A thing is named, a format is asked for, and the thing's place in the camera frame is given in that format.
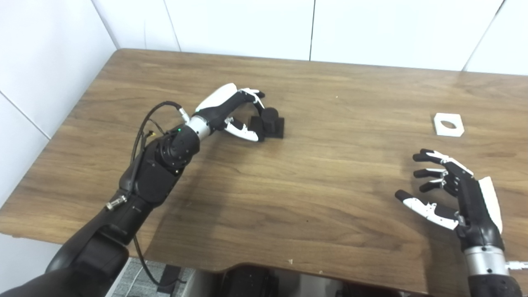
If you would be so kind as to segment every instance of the black cylinder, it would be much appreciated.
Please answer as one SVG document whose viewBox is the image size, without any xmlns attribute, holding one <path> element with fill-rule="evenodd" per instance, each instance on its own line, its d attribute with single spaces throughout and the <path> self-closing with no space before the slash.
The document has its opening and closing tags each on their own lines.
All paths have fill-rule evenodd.
<svg viewBox="0 0 528 297">
<path fill-rule="evenodd" d="M 277 119 L 279 118 L 279 112 L 276 109 L 272 107 L 265 108 L 260 114 L 260 117 L 262 118 L 262 125 L 265 132 L 277 132 Z"/>
</svg>

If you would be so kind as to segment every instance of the wire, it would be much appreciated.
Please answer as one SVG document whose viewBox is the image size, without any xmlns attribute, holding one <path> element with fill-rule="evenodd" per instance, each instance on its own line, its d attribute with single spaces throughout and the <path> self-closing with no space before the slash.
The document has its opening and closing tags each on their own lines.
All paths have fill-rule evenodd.
<svg viewBox="0 0 528 297">
<path fill-rule="evenodd" d="M 145 259 L 143 258 L 143 254 L 141 252 L 141 248 L 139 248 L 139 242 L 138 242 L 136 236 L 134 236 L 134 245 L 136 246 L 137 256 L 139 257 L 139 261 L 141 262 L 141 265 L 143 266 L 143 269 L 145 270 L 145 273 L 147 274 L 147 276 L 150 279 L 150 281 L 153 282 L 155 285 L 157 285 L 158 287 L 168 287 L 168 286 L 175 285 L 177 282 L 180 282 L 182 284 L 186 284 L 187 283 L 185 281 L 180 280 L 178 277 L 175 280 L 173 280 L 173 281 L 171 281 L 171 282 L 169 282 L 167 284 L 161 284 L 160 282 L 155 280 L 154 277 L 152 276 L 152 273 L 150 273 L 150 270 L 148 269 L 148 266 L 147 266 L 147 263 L 145 262 Z"/>
<path fill-rule="evenodd" d="M 154 106 L 154 108 L 152 108 L 148 113 L 147 115 L 145 116 L 145 118 L 143 119 L 143 122 L 141 123 L 140 127 L 139 127 L 139 130 L 137 132 L 137 135 L 136 135 L 136 139 L 134 140 L 134 147 L 132 149 L 132 154 L 130 156 L 130 163 L 132 164 L 137 158 L 139 158 L 136 162 L 136 164 L 134 165 L 134 169 L 132 171 L 132 176 L 130 178 L 130 188 L 128 189 L 128 192 L 127 192 L 127 197 L 130 197 L 130 195 L 132 194 L 133 190 L 134 190 L 134 183 L 136 182 L 136 175 L 137 175 L 137 172 L 139 170 L 139 164 L 141 163 L 141 160 L 143 158 L 143 155 L 145 154 L 145 145 L 147 143 L 147 138 L 149 138 L 151 135 L 154 134 L 153 131 L 149 131 L 147 135 L 144 134 L 143 130 L 145 129 L 145 125 L 147 124 L 148 121 L 151 121 L 153 122 L 156 127 L 160 130 L 160 132 L 163 133 L 163 129 L 158 125 L 157 122 L 155 122 L 154 120 L 152 120 L 150 117 L 152 116 L 152 114 L 160 109 L 161 107 L 163 106 L 166 106 L 166 105 L 170 105 L 170 106 L 173 106 L 175 107 L 178 111 L 180 111 L 180 109 L 182 109 L 182 106 L 179 105 L 178 103 L 176 102 L 172 102 L 172 101 L 165 101 L 165 102 L 162 102 L 156 106 Z M 137 151 L 137 145 L 140 143 L 141 147 L 140 147 L 140 150 L 139 150 L 139 154 L 136 156 L 136 151 Z M 147 274 L 148 278 L 150 279 L 150 281 L 152 281 L 155 285 L 157 285 L 158 287 L 168 287 L 168 286 L 172 286 L 172 285 L 175 285 L 177 282 L 181 282 L 182 284 L 185 284 L 187 282 L 184 282 L 182 280 L 180 280 L 179 278 L 176 278 L 175 280 L 167 283 L 167 284 L 161 284 L 160 282 L 158 282 L 157 280 L 154 279 L 154 277 L 152 276 L 152 273 L 150 272 L 150 270 L 148 269 L 148 266 L 147 266 L 147 263 L 145 261 L 145 259 L 143 258 L 143 254 L 141 252 L 141 248 L 139 247 L 139 242 L 137 240 L 137 236 L 134 236 L 134 245 L 136 246 L 136 252 L 137 252 L 137 255 L 139 257 L 139 261 L 141 262 L 141 265 L 142 265 L 142 268 L 143 270 L 145 270 L 145 273 Z"/>
<path fill-rule="evenodd" d="M 137 145 L 139 143 L 139 139 L 141 138 L 141 135 L 143 134 L 143 129 L 145 129 L 145 125 L 147 124 L 147 121 L 150 119 L 150 117 L 152 116 L 152 114 L 158 110 L 160 107 L 163 107 L 163 106 L 166 106 L 166 105 L 170 105 L 170 106 L 174 106 L 178 111 L 180 109 L 182 109 L 182 106 L 176 102 L 172 102 L 172 101 L 164 101 L 156 106 L 154 106 L 154 108 L 152 108 L 148 114 L 145 116 L 145 118 L 143 119 L 143 122 L 141 123 L 140 127 L 139 127 L 139 130 L 137 132 L 137 135 L 136 135 L 136 140 L 134 141 L 134 149 L 132 150 L 132 156 L 130 157 L 130 163 L 132 163 L 134 161 L 134 158 L 136 157 L 136 149 L 137 149 Z"/>
<path fill-rule="evenodd" d="M 127 291 L 127 293 L 125 294 L 125 297 L 129 297 L 128 294 L 130 293 L 130 291 L 132 291 L 132 287 L 134 286 L 134 283 L 136 283 L 137 277 L 139 276 L 139 274 L 141 273 L 141 271 L 143 271 L 143 266 L 141 266 L 141 268 L 139 269 L 139 271 L 136 273 L 136 276 L 134 276 L 134 279 L 132 280 L 132 283 L 130 284 L 130 287 L 128 288 L 128 291 Z"/>
<path fill-rule="evenodd" d="M 156 128 L 158 128 L 158 130 L 161 132 L 161 134 L 165 134 L 165 132 L 163 131 L 163 129 L 161 128 L 161 126 L 153 119 L 148 119 L 149 121 L 151 121 L 152 123 L 154 123 L 154 125 L 156 125 Z"/>
</svg>

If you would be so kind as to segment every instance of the white block with hole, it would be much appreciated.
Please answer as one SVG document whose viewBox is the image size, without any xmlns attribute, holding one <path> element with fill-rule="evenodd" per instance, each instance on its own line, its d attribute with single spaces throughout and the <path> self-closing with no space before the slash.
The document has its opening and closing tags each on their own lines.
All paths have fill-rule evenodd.
<svg viewBox="0 0 528 297">
<path fill-rule="evenodd" d="M 437 113 L 435 115 L 435 129 L 436 135 L 460 137 L 464 133 L 464 126 L 462 118 L 459 114 L 443 114 Z M 447 127 L 442 122 L 451 123 L 454 128 Z"/>
</svg>

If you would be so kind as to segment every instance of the metal cylinder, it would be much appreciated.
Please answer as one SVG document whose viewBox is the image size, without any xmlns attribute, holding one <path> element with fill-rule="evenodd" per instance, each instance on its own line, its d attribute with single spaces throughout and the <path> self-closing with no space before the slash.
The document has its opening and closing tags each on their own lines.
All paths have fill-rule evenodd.
<svg viewBox="0 0 528 297">
<path fill-rule="evenodd" d="M 504 252 L 494 246 L 474 246 L 464 251 L 469 275 L 510 275 Z"/>
<path fill-rule="evenodd" d="M 185 123 L 198 135 L 200 141 L 211 134 L 207 121 L 200 116 L 193 116 L 188 123 Z"/>
</svg>

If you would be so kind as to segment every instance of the cable connector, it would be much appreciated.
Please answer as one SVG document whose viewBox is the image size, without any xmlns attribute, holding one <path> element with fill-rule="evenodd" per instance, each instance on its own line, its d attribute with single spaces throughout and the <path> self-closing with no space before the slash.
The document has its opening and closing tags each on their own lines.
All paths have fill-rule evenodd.
<svg viewBox="0 0 528 297">
<path fill-rule="evenodd" d="M 528 262 L 508 261 L 506 262 L 506 268 L 508 268 L 509 270 L 528 269 Z"/>
<path fill-rule="evenodd" d="M 119 205 L 123 204 L 123 203 L 126 203 L 127 202 L 127 198 L 124 196 L 124 195 L 121 195 L 119 198 L 117 198 L 116 200 L 114 201 L 110 201 L 109 203 L 106 204 L 106 208 L 110 211 L 114 210 L 116 207 L 118 207 Z"/>
<path fill-rule="evenodd" d="M 188 123 L 191 119 L 189 118 L 189 115 L 185 112 L 185 110 L 183 108 L 180 108 L 178 109 L 178 111 L 180 112 L 180 114 L 182 115 L 182 118 L 183 118 L 183 121 L 185 121 L 186 123 Z"/>
</svg>

